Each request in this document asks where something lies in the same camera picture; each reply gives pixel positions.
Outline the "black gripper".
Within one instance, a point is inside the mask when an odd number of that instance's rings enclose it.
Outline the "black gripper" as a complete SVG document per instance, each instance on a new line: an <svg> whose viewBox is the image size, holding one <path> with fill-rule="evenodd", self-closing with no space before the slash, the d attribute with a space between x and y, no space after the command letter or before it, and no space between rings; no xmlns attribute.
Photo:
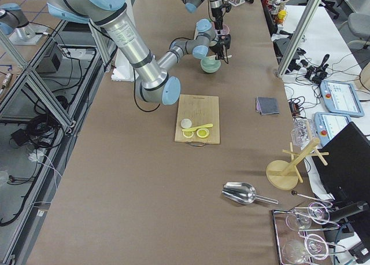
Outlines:
<svg viewBox="0 0 370 265"><path fill-rule="evenodd" d="M212 16L214 17L215 29L221 31L223 29L223 11L225 10L225 12L228 13L231 10L231 4L228 1L211 1L210 8Z"/></svg>
<svg viewBox="0 0 370 265"><path fill-rule="evenodd" d="M231 35L217 35L210 42L210 50L216 55L216 59L225 61L227 50L231 45Z"/></svg>

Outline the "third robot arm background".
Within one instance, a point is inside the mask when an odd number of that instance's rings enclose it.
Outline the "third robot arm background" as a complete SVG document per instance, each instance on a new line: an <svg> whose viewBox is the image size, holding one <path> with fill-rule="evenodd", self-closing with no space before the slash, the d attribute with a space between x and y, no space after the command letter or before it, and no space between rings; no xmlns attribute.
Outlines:
<svg viewBox="0 0 370 265"><path fill-rule="evenodd" d="M14 45L35 46L40 39L16 3L1 5L1 31Z"/></svg>

